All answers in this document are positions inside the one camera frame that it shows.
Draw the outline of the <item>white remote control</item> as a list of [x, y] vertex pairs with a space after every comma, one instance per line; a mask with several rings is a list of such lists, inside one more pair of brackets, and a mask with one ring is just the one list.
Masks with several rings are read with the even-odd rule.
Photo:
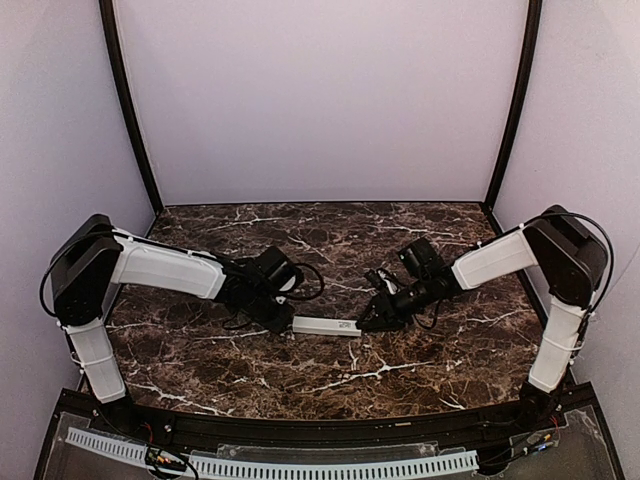
[[356, 322], [353, 320], [305, 316], [295, 316], [293, 318], [292, 331], [299, 334], [322, 336], [361, 336], [361, 330], [357, 328]]

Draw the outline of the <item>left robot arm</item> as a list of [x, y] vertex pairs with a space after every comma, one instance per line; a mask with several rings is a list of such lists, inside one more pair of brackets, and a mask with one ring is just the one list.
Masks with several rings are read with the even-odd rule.
[[56, 252], [41, 284], [51, 288], [46, 313], [69, 338], [95, 398], [109, 404], [128, 394], [103, 321], [111, 286], [190, 294], [280, 333], [293, 320], [287, 301], [303, 280], [300, 267], [276, 247], [233, 260], [136, 237], [94, 214]]

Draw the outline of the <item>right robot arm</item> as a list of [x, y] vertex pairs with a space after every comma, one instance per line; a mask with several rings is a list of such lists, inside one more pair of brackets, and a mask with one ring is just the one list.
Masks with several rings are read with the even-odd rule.
[[503, 276], [537, 267], [550, 310], [536, 358], [519, 392], [512, 424], [531, 429], [559, 405], [569, 364], [581, 349], [590, 318], [614, 273], [614, 247], [603, 227], [559, 205], [509, 231], [479, 242], [447, 263], [425, 238], [397, 253], [413, 278], [402, 284], [379, 268], [366, 273], [376, 293], [356, 321], [361, 332], [398, 331], [417, 322], [428, 306]]

